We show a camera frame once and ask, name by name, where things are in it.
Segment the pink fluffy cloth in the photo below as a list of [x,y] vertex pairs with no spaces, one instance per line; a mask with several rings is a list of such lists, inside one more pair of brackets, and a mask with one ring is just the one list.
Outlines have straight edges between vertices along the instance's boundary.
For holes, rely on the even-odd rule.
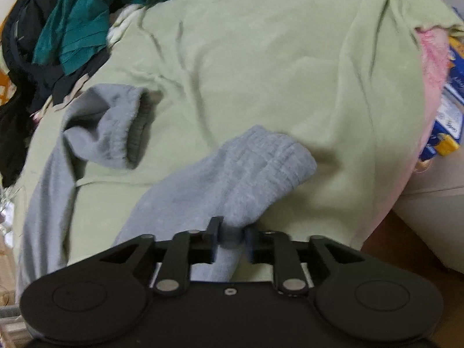
[[385,202],[375,213],[375,218],[368,227],[363,227],[362,231],[355,234],[352,242],[363,242],[369,237],[375,228],[382,222],[388,212],[395,204],[398,197],[408,182],[414,166],[416,165],[419,154],[421,154],[426,145],[430,132],[432,131],[433,123],[437,115],[438,107],[440,106],[441,92],[445,85],[448,76],[448,31],[441,27],[421,31],[417,30],[418,38],[422,48],[422,76],[424,81],[424,126],[422,136],[418,141],[417,147],[408,159],[407,166],[403,169],[401,176],[395,182],[395,185],[390,193],[390,196],[385,199]]

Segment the gray cloth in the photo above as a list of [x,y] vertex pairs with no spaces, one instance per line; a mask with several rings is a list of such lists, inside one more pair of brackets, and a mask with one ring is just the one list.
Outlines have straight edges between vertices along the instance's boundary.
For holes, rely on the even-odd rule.
[[216,262],[194,265],[191,279],[228,281],[241,254],[243,227],[315,171],[305,147],[255,126],[148,190],[115,244],[146,233],[169,240],[180,231],[205,230],[211,217],[223,216]]
[[29,203],[17,298],[32,281],[67,264],[64,241],[76,195],[75,165],[92,161],[117,169],[134,168],[150,108],[144,89],[112,84],[96,85],[69,105]]

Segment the teal shirt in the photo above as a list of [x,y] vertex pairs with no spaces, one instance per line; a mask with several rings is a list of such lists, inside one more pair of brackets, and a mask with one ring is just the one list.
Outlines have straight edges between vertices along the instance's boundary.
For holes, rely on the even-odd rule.
[[[34,64],[50,64],[59,58],[69,75],[106,46],[110,28],[109,6],[114,0],[58,0],[34,49]],[[166,0],[122,0],[152,5]]]

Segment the silver screw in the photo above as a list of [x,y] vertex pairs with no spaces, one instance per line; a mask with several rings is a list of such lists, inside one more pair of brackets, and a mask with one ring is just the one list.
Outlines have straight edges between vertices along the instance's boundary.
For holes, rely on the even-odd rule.
[[171,279],[161,280],[156,284],[157,290],[161,290],[161,292],[173,292],[174,290],[178,289],[178,287],[179,283]]
[[235,288],[227,288],[226,290],[224,290],[224,294],[226,296],[234,296],[237,294],[237,290]]
[[282,285],[287,290],[301,290],[306,286],[306,283],[300,279],[287,279]]

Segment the brown floor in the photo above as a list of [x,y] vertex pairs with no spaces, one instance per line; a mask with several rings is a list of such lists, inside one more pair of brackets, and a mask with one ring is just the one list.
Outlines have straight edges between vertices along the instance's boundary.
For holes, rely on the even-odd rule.
[[389,213],[362,250],[432,281],[445,309],[432,339],[441,348],[464,347],[464,275],[446,269],[425,243],[394,213]]

